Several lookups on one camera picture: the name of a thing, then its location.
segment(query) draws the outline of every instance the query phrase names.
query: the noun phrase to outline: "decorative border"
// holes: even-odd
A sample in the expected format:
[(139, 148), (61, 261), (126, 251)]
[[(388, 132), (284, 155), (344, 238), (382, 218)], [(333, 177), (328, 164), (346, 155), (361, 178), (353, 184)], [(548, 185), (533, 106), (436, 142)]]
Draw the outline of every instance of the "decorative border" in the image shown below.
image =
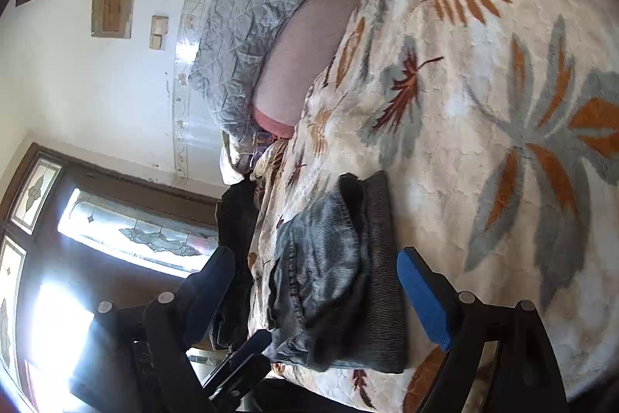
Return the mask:
[(210, 0), (185, 0), (178, 28), (174, 59), (172, 92), (172, 132), (174, 169), (177, 176), (188, 178), (188, 143), (190, 139), (190, 100), (195, 91), (188, 78), (200, 44)]

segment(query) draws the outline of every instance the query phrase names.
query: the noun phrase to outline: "pillow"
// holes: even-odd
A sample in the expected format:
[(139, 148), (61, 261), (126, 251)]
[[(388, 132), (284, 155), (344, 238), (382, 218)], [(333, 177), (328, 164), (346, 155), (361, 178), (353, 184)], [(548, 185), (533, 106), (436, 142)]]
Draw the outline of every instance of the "pillow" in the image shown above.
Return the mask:
[(359, 0), (307, 0), (281, 30), (253, 95), (254, 120), (290, 138), (307, 90), (329, 65)]

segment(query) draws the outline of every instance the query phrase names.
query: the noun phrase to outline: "bed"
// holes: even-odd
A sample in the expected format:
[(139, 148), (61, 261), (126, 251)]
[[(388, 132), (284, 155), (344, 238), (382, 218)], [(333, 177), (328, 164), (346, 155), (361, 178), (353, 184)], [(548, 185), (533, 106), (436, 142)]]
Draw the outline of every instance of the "bed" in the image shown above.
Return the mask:
[[(619, 0), (361, 0), (294, 136), (256, 171), (250, 333), (268, 326), (278, 226), (340, 174), (385, 170), (397, 246), (485, 303), (533, 300), (568, 398), (587, 389), (619, 355), (618, 72)], [(358, 409), (412, 413), (442, 354), (412, 310), (407, 335), (401, 375), (274, 372)]]

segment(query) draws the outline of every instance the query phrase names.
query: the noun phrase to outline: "folded clothes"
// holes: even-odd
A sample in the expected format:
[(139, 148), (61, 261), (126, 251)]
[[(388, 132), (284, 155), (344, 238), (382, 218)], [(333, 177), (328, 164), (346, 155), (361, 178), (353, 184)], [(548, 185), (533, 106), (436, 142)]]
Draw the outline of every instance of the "folded clothes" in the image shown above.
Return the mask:
[(387, 179), (340, 176), (280, 227), (268, 316), (273, 362), (372, 368), (405, 365), (404, 303), (395, 269)]

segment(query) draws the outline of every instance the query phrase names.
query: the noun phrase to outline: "floral blanket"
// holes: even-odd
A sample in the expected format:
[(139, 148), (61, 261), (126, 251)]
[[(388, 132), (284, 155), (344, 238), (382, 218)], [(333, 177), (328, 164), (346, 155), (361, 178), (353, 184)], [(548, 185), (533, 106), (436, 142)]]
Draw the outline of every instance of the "floral blanket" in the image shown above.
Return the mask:
[[(485, 303), (533, 300), (568, 397), (583, 391), (619, 353), (618, 72), (618, 0), (362, 0), (265, 171), (250, 331), (267, 327), (278, 225), (338, 175), (386, 170), (398, 246)], [(412, 413), (443, 355), (408, 323), (402, 375), (274, 370)]]

